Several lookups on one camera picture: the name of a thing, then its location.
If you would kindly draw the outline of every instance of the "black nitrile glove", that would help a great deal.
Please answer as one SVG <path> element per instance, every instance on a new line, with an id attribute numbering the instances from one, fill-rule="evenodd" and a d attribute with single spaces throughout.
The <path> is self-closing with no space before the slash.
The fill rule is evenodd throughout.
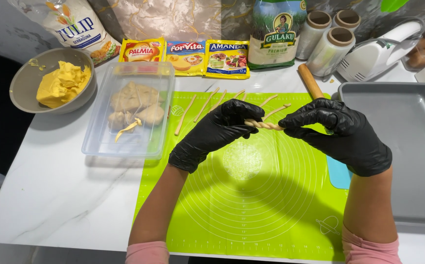
<path id="1" fill-rule="evenodd" d="M 333 131 L 324 135 L 302 126 L 320 123 Z M 312 147 L 348 166 L 358 176 L 368 177 L 386 171 L 392 152 L 374 132 L 366 116 L 345 103 L 318 98 L 288 114 L 278 125 L 286 135 L 302 139 Z"/>
<path id="2" fill-rule="evenodd" d="M 239 137 L 248 139 L 258 129 L 244 124 L 245 119 L 261 121 L 265 111 L 237 99 L 230 99 L 204 116 L 170 153 L 168 163 L 193 173 L 206 159 L 208 153 L 216 151 Z"/>

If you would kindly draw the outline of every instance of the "marble wall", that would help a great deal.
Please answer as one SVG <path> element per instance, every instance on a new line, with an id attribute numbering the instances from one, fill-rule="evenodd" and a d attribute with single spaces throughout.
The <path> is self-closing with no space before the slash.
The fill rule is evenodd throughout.
<path id="1" fill-rule="evenodd" d="M 250 38 L 253 0 L 89 0 L 106 29 L 123 38 L 205 40 Z M 355 34 L 358 41 L 374 35 L 374 29 L 396 17 L 425 20 L 425 0 L 409 0 L 396 12 L 380 11 L 381 0 L 309 0 L 307 10 L 334 14 L 353 9 L 361 15 Z"/>

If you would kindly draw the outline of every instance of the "dough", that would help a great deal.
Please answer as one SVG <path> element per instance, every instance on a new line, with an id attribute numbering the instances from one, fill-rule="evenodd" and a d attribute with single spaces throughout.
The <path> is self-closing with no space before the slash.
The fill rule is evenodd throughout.
<path id="1" fill-rule="evenodd" d="M 165 111 L 158 104 L 152 104 L 146 109 L 137 113 L 136 116 L 147 126 L 159 125 L 164 119 Z"/>
<path id="2" fill-rule="evenodd" d="M 108 116 L 108 128 L 115 130 L 124 129 L 132 123 L 132 119 L 133 114 L 129 112 L 114 112 L 110 116 Z"/>
<path id="3" fill-rule="evenodd" d="M 149 86 L 129 82 L 119 92 L 111 97 L 110 105 L 115 112 L 136 112 L 148 105 L 165 101 L 158 95 L 158 91 Z"/>

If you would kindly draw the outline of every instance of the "yellow margarine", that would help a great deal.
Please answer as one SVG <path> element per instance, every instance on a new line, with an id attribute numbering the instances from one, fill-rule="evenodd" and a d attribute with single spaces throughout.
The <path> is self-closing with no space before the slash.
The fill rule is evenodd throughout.
<path id="1" fill-rule="evenodd" d="M 59 69 L 43 76 L 36 99 L 38 102 L 56 108 L 74 99 L 87 85 L 91 75 L 90 67 L 59 61 Z"/>

